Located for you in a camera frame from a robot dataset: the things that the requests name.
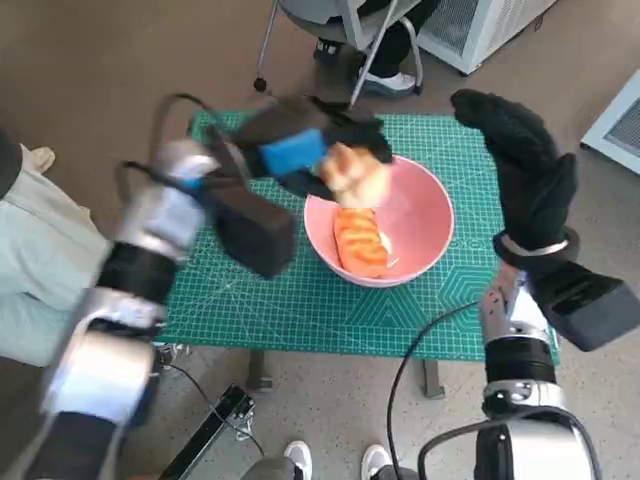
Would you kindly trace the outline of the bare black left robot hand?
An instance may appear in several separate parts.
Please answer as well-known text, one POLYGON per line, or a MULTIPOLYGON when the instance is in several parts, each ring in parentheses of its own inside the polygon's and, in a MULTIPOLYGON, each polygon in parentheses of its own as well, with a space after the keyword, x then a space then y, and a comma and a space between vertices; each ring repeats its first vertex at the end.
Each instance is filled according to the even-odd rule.
POLYGON ((383 165, 392 162, 383 121, 345 102, 317 96, 282 97, 257 111, 231 134, 254 178, 271 177, 290 193, 333 201, 320 177, 320 163, 331 147, 363 149, 383 165))

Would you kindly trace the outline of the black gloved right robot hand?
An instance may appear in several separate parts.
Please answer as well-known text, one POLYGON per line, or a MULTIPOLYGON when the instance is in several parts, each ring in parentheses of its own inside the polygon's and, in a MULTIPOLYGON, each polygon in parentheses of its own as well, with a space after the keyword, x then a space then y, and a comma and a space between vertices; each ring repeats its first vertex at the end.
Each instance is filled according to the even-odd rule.
POLYGON ((456 120, 482 134, 494 160, 510 240, 527 251, 563 242, 577 190, 575 155, 561 154, 543 119, 521 103, 472 89, 450 101, 456 120))

